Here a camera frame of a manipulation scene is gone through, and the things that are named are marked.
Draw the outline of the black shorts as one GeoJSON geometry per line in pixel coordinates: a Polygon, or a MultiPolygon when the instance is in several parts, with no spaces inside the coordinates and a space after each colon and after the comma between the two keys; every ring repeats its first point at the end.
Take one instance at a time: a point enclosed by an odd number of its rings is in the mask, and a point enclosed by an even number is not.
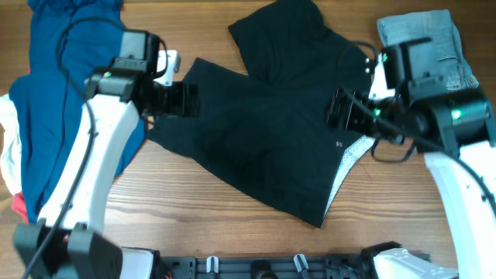
{"type": "Polygon", "coordinates": [[[195,118],[161,116],[149,131],[246,195],[320,227],[344,153],[361,135],[326,115],[341,87],[370,88],[365,54],[328,28],[311,1],[273,2],[229,27],[246,74],[196,59],[195,118]]]}

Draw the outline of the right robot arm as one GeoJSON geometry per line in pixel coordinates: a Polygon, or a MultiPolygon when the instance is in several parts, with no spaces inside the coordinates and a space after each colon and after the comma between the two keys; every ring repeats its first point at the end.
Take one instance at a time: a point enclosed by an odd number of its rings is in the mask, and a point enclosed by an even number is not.
{"type": "Polygon", "coordinates": [[[425,159],[441,196],[456,251],[454,269],[430,263],[397,243],[366,248],[369,278],[495,276],[495,117],[478,88],[449,91],[424,37],[376,51],[364,72],[367,93],[341,84],[325,111],[327,125],[399,144],[425,159]]]}

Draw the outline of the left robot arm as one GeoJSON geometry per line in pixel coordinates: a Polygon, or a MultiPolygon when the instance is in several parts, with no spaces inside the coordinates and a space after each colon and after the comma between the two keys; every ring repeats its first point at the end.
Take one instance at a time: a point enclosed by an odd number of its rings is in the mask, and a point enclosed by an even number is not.
{"type": "Polygon", "coordinates": [[[198,89],[163,81],[177,61],[157,35],[128,29],[120,54],[97,67],[81,92],[76,139],[60,180],[33,224],[17,226],[14,245],[31,278],[162,278],[156,250],[126,248],[103,234],[105,207],[122,152],[145,115],[195,117],[198,89]]]}

